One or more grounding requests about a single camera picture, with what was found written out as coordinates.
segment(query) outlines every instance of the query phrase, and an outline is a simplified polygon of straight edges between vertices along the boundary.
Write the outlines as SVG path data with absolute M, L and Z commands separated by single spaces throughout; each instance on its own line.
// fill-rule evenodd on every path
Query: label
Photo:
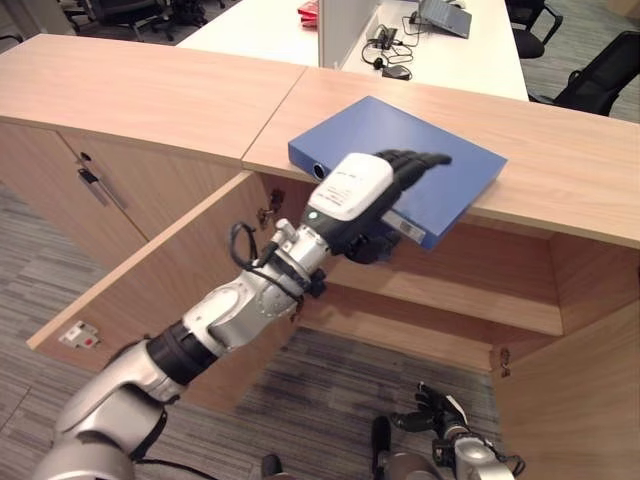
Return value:
M 393 210 L 389 210 L 382 216 L 382 221 L 387 225 L 395 228 L 400 233 L 404 233 L 407 237 L 416 243 L 421 244 L 426 235 L 426 232 L 418 227 L 416 224 L 410 222 L 407 219 L 402 218 Z

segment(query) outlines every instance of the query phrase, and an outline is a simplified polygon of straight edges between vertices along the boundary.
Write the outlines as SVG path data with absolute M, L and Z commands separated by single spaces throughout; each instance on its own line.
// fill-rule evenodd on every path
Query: cable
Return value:
M 405 18 L 410 18 L 410 17 L 403 17 L 402 26 L 405 31 L 405 34 L 416 35 L 415 32 L 414 33 L 407 32 L 407 28 L 404 23 Z M 420 40 L 420 36 L 419 36 L 420 31 L 417 32 L 418 39 L 414 45 L 407 45 L 403 41 L 394 40 L 391 44 L 391 47 L 389 48 L 389 50 L 393 52 L 393 54 L 390 55 L 384 49 L 377 47 L 378 36 L 379 36 L 378 32 L 380 30 L 387 33 L 388 27 L 384 24 L 379 24 L 376 27 L 376 29 L 373 31 L 373 37 L 367 39 L 366 43 L 362 47 L 362 50 L 360 51 L 360 58 L 362 59 L 363 62 L 373 66 L 376 70 L 380 70 L 383 68 L 387 68 L 391 65 L 399 65 L 402 63 L 409 63 L 413 61 L 413 49 L 411 47 L 415 47 L 418 45 L 418 42 Z M 379 52 L 377 52 L 377 57 L 375 60 L 370 60 L 366 56 L 367 50 L 371 47 L 375 47 L 379 49 Z M 403 67 L 403 68 L 405 68 L 406 71 L 409 73 L 409 79 L 413 78 L 413 73 L 411 72 L 411 70 L 409 70 L 407 67 Z
M 181 463 L 170 462 L 168 460 L 162 460 L 159 458 L 143 458 L 141 460 L 136 460 L 135 463 L 137 465 L 163 465 L 165 467 L 175 468 L 177 470 L 184 470 L 185 472 L 192 473 L 200 478 L 204 478 L 206 480 L 218 480 L 216 477 L 209 475 L 208 473 L 204 473 L 197 468 L 190 467 L 188 465 L 183 465 Z
M 422 30 L 420 27 L 426 26 L 426 25 L 428 25 L 428 23 L 417 23 L 417 24 L 414 24 L 414 25 L 418 25 L 418 31 L 417 32 L 409 32 L 407 30 L 407 24 L 406 24 L 405 20 L 411 20 L 411 17 L 407 17 L 407 16 L 402 17 L 402 30 L 404 30 L 404 34 L 407 35 L 408 37 L 416 35 L 416 43 L 414 43 L 413 45 L 408 45 L 405 42 L 402 42 L 402 44 L 404 46 L 407 46 L 407 47 L 417 47 L 418 44 L 420 43 L 420 34 L 427 32 L 426 30 Z
M 238 253 L 236 252 L 236 239 L 238 238 L 238 234 L 242 230 L 244 230 L 247 233 L 247 237 L 249 238 L 249 259 L 248 260 L 242 259 L 240 255 L 238 255 Z M 250 225 L 247 225 L 244 222 L 238 222 L 234 224 L 233 227 L 231 227 L 231 232 L 229 233 L 229 254 L 231 255 L 231 259 L 234 261 L 236 265 L 238 265 L 244 271 L 253 273 L 254 275 L 257 275 L 260 278 L 264 278 L 266 281 L 272 283 L 273 285 L 278 287 L 280 290 L 282 290 L 282 292 L 285 295 L 295 300 L 295 302 L 298 304 L 298 311 L 299 311 L 302 308 L 302 305 L 304 303 L 304 296 L 296 295 L 287 287 L 285 287 L 280 282 L 278 282 L 275 278 L 272 278 L 269 275 L 257 270 L 258 267 L 254 265 L 253 263 L 254 260 L 258 259 L 258 248 L 256 246 L 256 240 L 253 235 L 253 232 L 255 231 L 256 231 L 255 228 L 252 228 Z M 265 263 L 267 263 L 267 261 L 268 261 L 268 258 L 261 259 L 259 263 L 262 263 L 262 265 L 264 265 Z

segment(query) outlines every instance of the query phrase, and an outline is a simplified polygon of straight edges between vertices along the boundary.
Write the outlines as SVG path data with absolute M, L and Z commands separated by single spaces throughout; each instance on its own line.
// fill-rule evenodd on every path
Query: white partition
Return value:
M 318 54 L 321 67 L 342 68 L 379 3 L 378 0 L 320 0 Z

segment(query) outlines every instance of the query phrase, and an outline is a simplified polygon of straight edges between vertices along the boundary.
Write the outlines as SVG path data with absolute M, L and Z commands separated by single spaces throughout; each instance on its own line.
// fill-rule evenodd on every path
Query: wooden cabinet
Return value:
M 238 166 L 205 159 L 204 154 L 177 154 L 169 147 L 141 147 L 90 134 L 63 133 L 62 138 L 147 238 L 240 171 Z
M 0 141 L 2 180 L 109 268 L 239 172 L 210 155 L 23 125 L 0 124 Z
M 160 333 L 209 291 L 235 278 L 238 267 L 227 253 L 229 228 L 238 221 L 255 225 L 257 210 L 268 202 L 258 174 L 238 174 L 51 320 L 29 345 L 101 369 L 122 345 Z M 258 229 L 256 240 L 263 245 L 272 232 Z M 77 321 L 98 328 L 95 349 L 72 349 L 58 341 Z M 286 318 L 272 324 L 250 346 L 216 362 L 186 398 L 218 410 L 232 408 L 294 328 Z
M 103 265 L 115 267 L 146 238 L 53 131 L 0 123 L 0 179 Z
M 159 333 L 238 274 L 227 254 L 228 230 L 237 221 L 255 225 L 273 188 L 285 192 L 280 215 L 297 221 L 311 185 L 241 172 L 61 312 L 29 345 L 98 370 L 123 344 Z M 560 479 L 573 472 L 593 480 L 625 478 L 638 467 L 639 252 L 502 227 L 460 224 L 434 252 L 405 242 L 388 264 L 335 259 L 328 292 L 306 303 L 302 324 L 492 372 L 504 442 L 529 465 L 523 478 Z M 270 234 L 258 230 L 258 243 Z M 97 347 L 71 349 L 58 341 L 77 321 L 98 328 Z M 289 319 L 271 325 L 254 343 L 215 363 L 186 399 L 233 408 L 296 327 Z M 500 358 L 505 350 L 508 359 Z M 501 362 L 508 363 L 509 376 Z

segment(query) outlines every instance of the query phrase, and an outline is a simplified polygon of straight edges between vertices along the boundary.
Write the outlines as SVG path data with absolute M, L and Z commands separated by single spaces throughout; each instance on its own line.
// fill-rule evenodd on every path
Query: door hinge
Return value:
M 282 207 L 282 202 L 284 202 L 284 191 L 279 188 L 274 188 L 269 199 L 269 207 L 259 208 L 256 215 L 262 230 L 265 230 L 269 226 L 269 221 L 275 220 L 275 215 Z
M 511 360 L 511 352 L 508 348 L 502 348 L 500 350 L 500 368 L 502 368 L 502 372 L 500 372 L 500 376 L 502 378 L 508 377 L 511 375 L 511 369 L 509 368 L 509 361 Z

